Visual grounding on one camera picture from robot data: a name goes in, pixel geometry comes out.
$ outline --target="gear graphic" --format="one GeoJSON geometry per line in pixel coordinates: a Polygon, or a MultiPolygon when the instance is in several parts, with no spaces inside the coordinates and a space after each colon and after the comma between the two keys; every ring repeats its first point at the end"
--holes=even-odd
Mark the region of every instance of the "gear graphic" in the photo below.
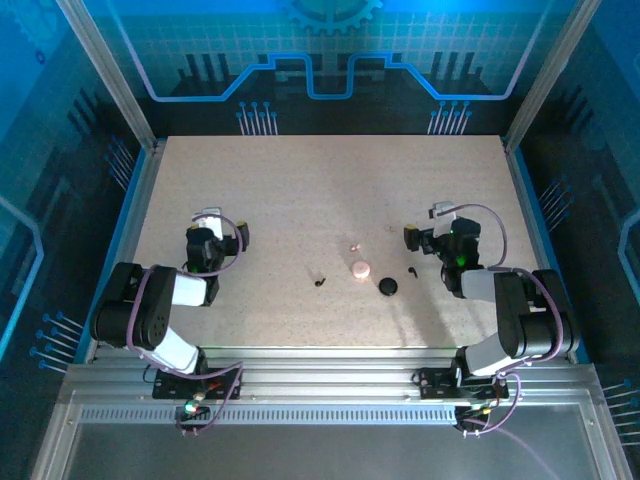
{"type": "Polygon", "coordinates": [[[300,28],[309,27],[318,35],[326,32],[347,33],[350,27],[360,28],[363,20],[371,20],[380,0],[281,0],[289,20],[297,21],[300,28]]]}
{"type": "Polygon", "coordinates": [[[4,0],[0,13],[13,16],[22,33],[36,47],[53,39],[58,30],[58,15],[53,0],[4,0]]]}

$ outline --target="speckled tabletop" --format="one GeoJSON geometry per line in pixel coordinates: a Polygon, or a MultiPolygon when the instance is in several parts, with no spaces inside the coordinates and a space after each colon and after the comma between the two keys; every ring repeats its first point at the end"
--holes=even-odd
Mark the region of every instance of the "speckled tabletop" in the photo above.
{"type": "MultiPolygon", "coordinates": [[[[251,246],[220,277],[211,307],[173,307],[171,326],[185,339],[201,346],[468,345],[495,332],[495,306],[454,298],[440,281],[439,261],[407,251],[402,237],[407,223],[430,227],[427,210],[443,200],[496,210],[509,236],[505,264],[535,268],[497,136],[170,137],[135,261],[180,267],[191,215],[219,206],[249,223],[251,246]],[[357,260],[371,265],[370,278],[351,275],[357,260]],[[383,277],[398,282],[395,296],[378,291],[383,277]]],[[[482,225],[481,262],[497,261],[495,220],[475,209],[461,215],[482,225]]]]}

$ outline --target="metal grate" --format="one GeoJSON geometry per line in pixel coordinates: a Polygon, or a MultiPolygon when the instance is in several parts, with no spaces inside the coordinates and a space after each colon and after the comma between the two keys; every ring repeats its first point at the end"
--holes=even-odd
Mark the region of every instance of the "metal grate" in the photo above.
{"type": "MultiPolygon", "coordinates": [[[[81,423],[167,424],[177,408],[159,406],[85,406],[81,423]]],[[[206,423],[211,413],[193,424],[206,423]]],[[[225,425],[452,425],[453,406],[443,405],[232,405],[218,419],[225,425]]]]}

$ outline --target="green led light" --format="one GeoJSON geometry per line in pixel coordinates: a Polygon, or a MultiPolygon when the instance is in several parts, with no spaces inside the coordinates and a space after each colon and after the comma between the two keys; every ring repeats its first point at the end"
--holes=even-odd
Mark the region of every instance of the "green led light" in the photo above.
{"type": "Polygon", "coordinates": [[[184,411],[187,413],[195,413],[198,410],[198,407],[191,402],[187,402],[184,405],[184,411]]]}

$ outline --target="blue wall panel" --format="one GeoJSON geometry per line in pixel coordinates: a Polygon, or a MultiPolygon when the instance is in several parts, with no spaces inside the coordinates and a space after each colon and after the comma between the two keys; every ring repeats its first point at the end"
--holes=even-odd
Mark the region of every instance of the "blue wall panel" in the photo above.
{"type": "Polygon", "coordinates": [[[640,4],[604,0],[522,150],[588,353],[637,375],[640,4]]]}
{"type": "Polygon", "coordinates": [[[85,322],[139,145],[55,2],[0,1],[0,100],[0,477],[13,479],[30,477],[77,348],[56,313],[85,322]]]}
{"type": "Polygon", "coordinates": [[[184,3],[89,3],[160,136],[504,133],[573,6],[184,3]]]}

